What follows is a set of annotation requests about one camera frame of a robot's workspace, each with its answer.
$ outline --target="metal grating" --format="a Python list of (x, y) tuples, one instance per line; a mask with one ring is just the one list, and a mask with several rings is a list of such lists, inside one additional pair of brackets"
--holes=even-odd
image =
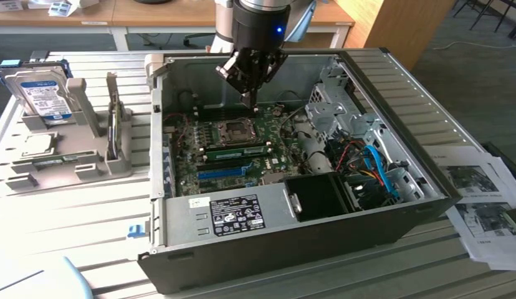
[[(392, 56), (376, 49), (349, 50), (349, 53), (395, 109), (403, 109), (401, 118), (423, 144), (475, 143)], [(485, 264), (471, 261), (447, 219), (420, 225), (393, 245), (189, 290), (178, 296), (157, 294), (139, 266), (129, 261), (148, 248), (148, 239), (125, 239), (129, 224), (142, 221), (150, 212), (150, 96), (142, 68), (145, 54), (53, 53), (50, 60), (66, 58), (74, 75), (87, 78), (87, 92), (97, 109), (106, 109), (106, 96), (99, 91), (105, 88), (102, 79), (109, 71), (118, 71), (119, 92), (134, 111), (134, 175), (81, 189), (0, 198), (0, 256), (33, 259), (69, 256), (97, 298), (102, 299), (516, 298), (516, 272), (491, 271)], [(432, 112), (416, 110), (424, 105), (431, 106)], [(14, 119), (5, 117), (0, 121), (6, 123), (0, 126), (0, 161), (9, 158), (5, 149), (15, 144), (15, 135), (25, 130), (17, 122), (19, 113), (15, 110)], [(437, 117), (420, 122), (431, 114)], [(15, 245), (21, 240), (30, 245)]]

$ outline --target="table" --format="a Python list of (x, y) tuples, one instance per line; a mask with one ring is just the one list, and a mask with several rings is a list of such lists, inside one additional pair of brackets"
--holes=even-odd
[[(335, 1), (320, 1), (308, 32), (332, 33), (331, 47), (343, 48), (353, 24)], [(0, 34), (111, 34), (117, 50), (129, 51), (127, 34), (135, 33), (216, 33), (214, 0), (101, 0), (70, 17), (50, 17), (45, 9), (0, 12)]]
[[(133, 169), (130, 178), (59, 189), (30, 197), (0, 198), (0, 257), (45, 259), (66, 255), (98, 298), (513, 298), (516, 272), (491, 271), (475, 263), (451, 222), (435, 219), (397, 243), (269, 272), (177, 296), (157, 294), (134, 258), (148, 239), (126, 240), (130, 224), (150, 215), (149, 144), (152, 102), (144, 58), (152, 52), (53, 52), (67, 59), (75, 77), (87, 79), (95, 110), (106, 109), (105, 76), (118, 72), (118, 88), (133, 109)], [(391, 54), (349, 50), (423, 145), (480, 144), (448, 114)], [(0, 119), (0, 159), (25, 134), (15, 101)]]

